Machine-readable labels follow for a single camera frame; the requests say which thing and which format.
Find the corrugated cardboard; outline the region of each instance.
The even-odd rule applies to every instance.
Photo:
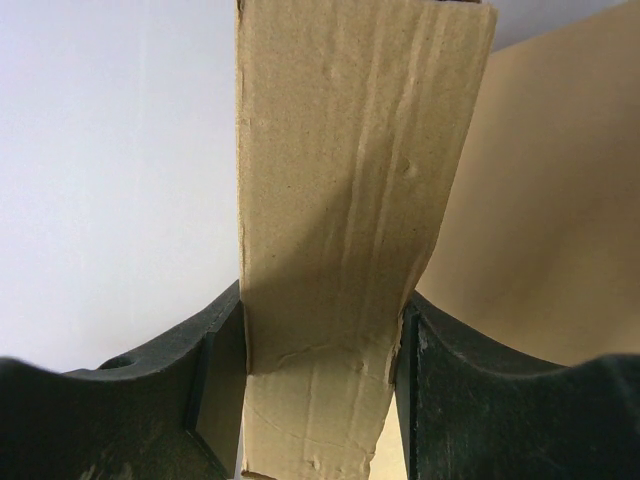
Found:
[[[458,2],[238,4],[245,476],[367,478],[495,21]]]
[[[418,290],[574,364],[640,352],[640,2],[491,56]]]

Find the beige cardboard sheet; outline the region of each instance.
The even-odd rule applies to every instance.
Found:
[[[495,21],[459,2],[239,3],[245,476],[367,478]]]
[[[418,290],[573,364],[640,352],[640,2],[491,56]]]

